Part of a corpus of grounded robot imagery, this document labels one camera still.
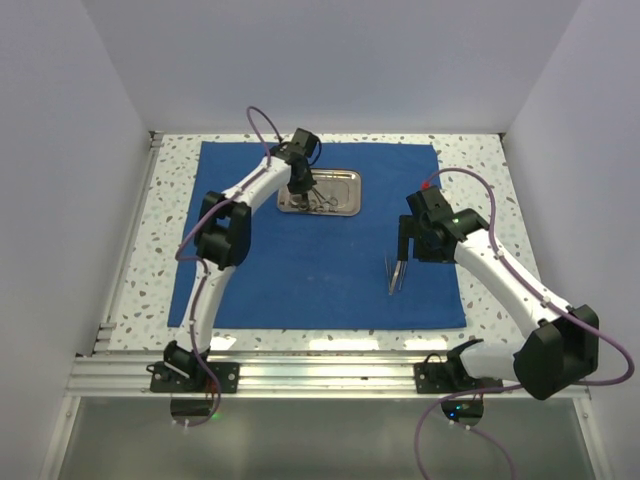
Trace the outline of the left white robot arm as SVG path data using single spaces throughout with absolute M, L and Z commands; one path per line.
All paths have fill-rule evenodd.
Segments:
M 297 129 L 289 140 L 266 148 L 258 166 L 225 191 L 209 192 L 203 199 L 199 220 L 178 248 L 179 261 L 196 264 L 194 285 L 185 309 L 190 346 L 167 344 L 163 359 L 147 367 L 153 393 L 210 395 L 234 393 L 239 365 L 210 362 L 212 329 L 231 276 L 247 258 L 252 240 L 252 215 L 285 187 L 294 195 L 307 195 L 315 187 L 311 166 L 322 152 L 315 134 Z M 185 257 L 192 242 L 195 254 Z

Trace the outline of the steel surgical scissors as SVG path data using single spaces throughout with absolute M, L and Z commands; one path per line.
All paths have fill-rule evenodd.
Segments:
M 308 211 L 310 209 L 309 193 L 291 194 L 289 197 L 289 205 L 291 208 Z

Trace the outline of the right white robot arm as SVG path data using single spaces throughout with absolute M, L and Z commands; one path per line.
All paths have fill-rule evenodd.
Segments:
M 574 308 L 549 291 L 490 239 L 486 220 L 472 209 L 453 211 L 438 187 L 409 195 L 407 204 L 410 212 L 398 222 L 397 263 L 387 270 L 390 292 L 400 289 L 411 258 L 457 264 L 499 301 L 523 337 L 502 345 L 468 340 L 438 361 L 415 364 L 418 392 L 474 392 L 510 381 L 545 400 L 595 372 L 599 319 L 589 306 Z

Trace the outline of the broad steel tweezers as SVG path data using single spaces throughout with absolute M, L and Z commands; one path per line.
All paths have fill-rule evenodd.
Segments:
M 398 273 L 398 263 L 401 261 L 397 261 L 396 265 L 392 268 L 393 269 L 393 276 L 392 276 L 392 280 L 391 280 L 391 287 L 389 289 L 389 294 L 393 295 L 397 289 L 396 289 L 396 279 L 397 279 L 397 273 Z

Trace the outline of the thin steel tweezers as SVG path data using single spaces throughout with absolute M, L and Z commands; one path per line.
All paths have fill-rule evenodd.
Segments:
M 406 275 L 406 269 L 407 269 L 406 261 L 401 261 L 398 263 L 398 268 L 397 268 L 398 273 L 397 273 L 397 279 L 396 279 L 396 289 L 398 292 L 402 290 L 404 278 Z
M 387 290 L 389 290 L 390 287 L 391 287 L 393 269 L 392 269 L 390 258 L 389 258 L 389 256 L 387 254 L 385 254 L 385 256 L 384 256 L 384 266 L 385 266 L 385 277 L 386 277 Z

